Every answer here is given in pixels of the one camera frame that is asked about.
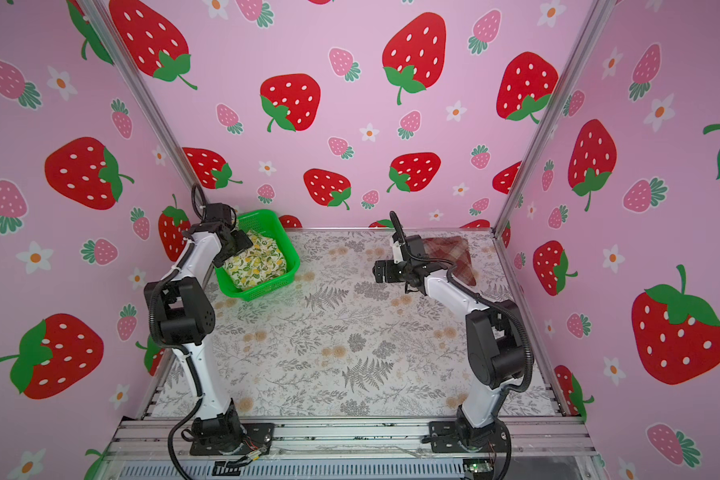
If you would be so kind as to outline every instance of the strawberry wallpaper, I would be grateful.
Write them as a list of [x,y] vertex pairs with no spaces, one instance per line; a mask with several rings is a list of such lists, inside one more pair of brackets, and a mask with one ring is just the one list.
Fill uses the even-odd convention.
[[413,228],[495,223],[590,4],[109,11],[210,199],[305,227],[384,225],[394,208]]
[[514,274],[609,478],[720,478],[720,1],[618,2],[514,207]]
[[191,211],[162,151],[76,2],[0,2],[0,478],[91,478],[147,394]]

